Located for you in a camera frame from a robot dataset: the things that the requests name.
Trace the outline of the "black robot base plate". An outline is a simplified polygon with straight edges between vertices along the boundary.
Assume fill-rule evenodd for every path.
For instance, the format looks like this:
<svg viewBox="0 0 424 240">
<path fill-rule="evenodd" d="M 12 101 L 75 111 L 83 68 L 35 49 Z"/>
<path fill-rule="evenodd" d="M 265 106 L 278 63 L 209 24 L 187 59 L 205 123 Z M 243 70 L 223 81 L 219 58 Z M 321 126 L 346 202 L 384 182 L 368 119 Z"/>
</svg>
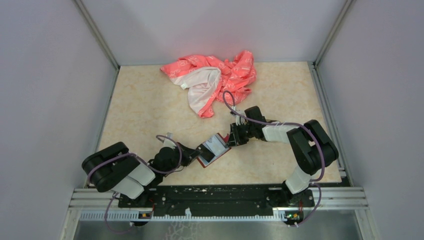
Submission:
<svg viewBox="0 0 424 240">
<path fill-rule="evenodd" d="M 176 185 L 157 186 L 136 199 L 118 197 L 120 208 L 154 208 L 155 217 L 183 216 L 189 209 L 194 217 L 270 216 L 273 208 L 315 206 L 310 189 L 291 194 L 280 184 Z"/>
</svg>

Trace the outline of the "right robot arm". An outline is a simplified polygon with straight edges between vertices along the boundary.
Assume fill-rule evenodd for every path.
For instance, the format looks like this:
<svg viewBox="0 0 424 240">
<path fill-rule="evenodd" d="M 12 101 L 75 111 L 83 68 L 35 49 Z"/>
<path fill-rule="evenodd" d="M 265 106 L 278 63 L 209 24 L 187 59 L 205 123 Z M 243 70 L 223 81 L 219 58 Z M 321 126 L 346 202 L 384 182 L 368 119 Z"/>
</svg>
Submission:
<svg viewBox="0 0 424 240">
<path fill-rule="evenodd" d="M 271 121 L 258 106 L 236 113 L 235 119 L 230 125 L 228 147 L 245 145 L 252 138 L 291 146 L 297 167 L 282 183 L 281 199 L 287 206 L 295 206 L 310 183 L 322 179 L 325 168 L 339 158 L 334 142 L 315 119 L 304 124 Z"/>
</svg>

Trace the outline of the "red card holder wallet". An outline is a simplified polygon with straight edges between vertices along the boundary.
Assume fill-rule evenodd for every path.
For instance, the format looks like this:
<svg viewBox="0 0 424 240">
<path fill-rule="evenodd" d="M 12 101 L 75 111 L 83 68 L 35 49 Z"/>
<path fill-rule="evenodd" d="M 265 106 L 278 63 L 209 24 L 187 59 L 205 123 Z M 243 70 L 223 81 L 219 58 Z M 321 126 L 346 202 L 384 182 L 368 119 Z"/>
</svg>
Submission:
<svg viewBox="0 0 424 240">
<path fill-rule="evenodd" d="M 200 144 L 205 145 L 211 152 L 215 154 L 215 158 L 209 163 L 203 162 L 199 157 L 197 158 L 203 168 L 211 165 L 214 161 L 222 157 L 231 149 L 231 147 L 227 146 L 229 136 L 229 134 L 222 136 L 220 133 L 216 133 Z"/>
</svg>

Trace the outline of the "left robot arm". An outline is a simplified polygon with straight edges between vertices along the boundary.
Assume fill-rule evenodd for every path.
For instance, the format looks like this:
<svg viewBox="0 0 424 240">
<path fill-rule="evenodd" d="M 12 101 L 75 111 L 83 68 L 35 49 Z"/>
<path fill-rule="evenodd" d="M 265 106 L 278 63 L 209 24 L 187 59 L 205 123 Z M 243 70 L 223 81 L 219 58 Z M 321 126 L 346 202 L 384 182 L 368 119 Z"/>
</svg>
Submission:
<svg viewBox="0 0 424 240">
<path fill-rule="evenodd" d="M 189 148 L 165 138 L 158 153 L 145 161 L 120 141 L 88 156 L 81 167 L 88 183 L 98 192 L 113 191 L 127 196 L 136 206 L 144 207 L 150 200 L 147 190 L 189 166 L 202 153 L 201 147 Z"/>
</svg>

